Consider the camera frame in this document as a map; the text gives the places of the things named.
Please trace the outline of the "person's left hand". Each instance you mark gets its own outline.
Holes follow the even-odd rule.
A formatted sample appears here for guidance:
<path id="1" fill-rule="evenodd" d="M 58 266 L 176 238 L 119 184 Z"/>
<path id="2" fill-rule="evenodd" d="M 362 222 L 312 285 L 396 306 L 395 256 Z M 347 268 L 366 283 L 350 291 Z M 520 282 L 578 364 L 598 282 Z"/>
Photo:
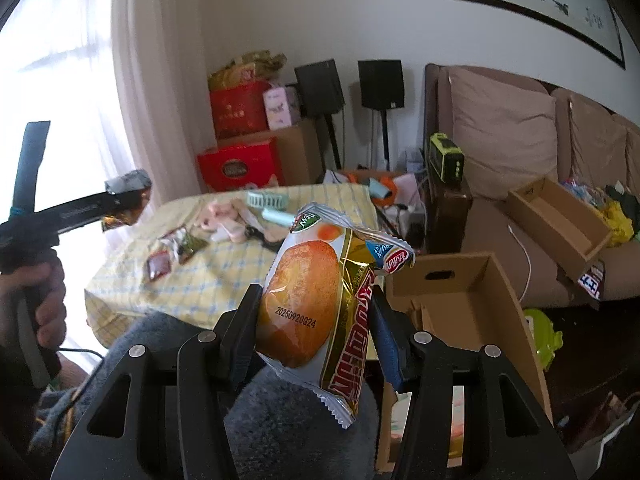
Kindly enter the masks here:
<path id="1" fill-rule="evenodd" d="M 25 287 L 35 287 L 41 294 L 35 310 L 36 336 L 41 347 L 58 350 L 66 335 L 66 288 L 64 270 L 57 256 L 47 258 L 35 266 L 22 266 L 12 273 L 1 274 L 1 345 L 7 347 L 12 340 L 9 328 L 9 299 Z"/>

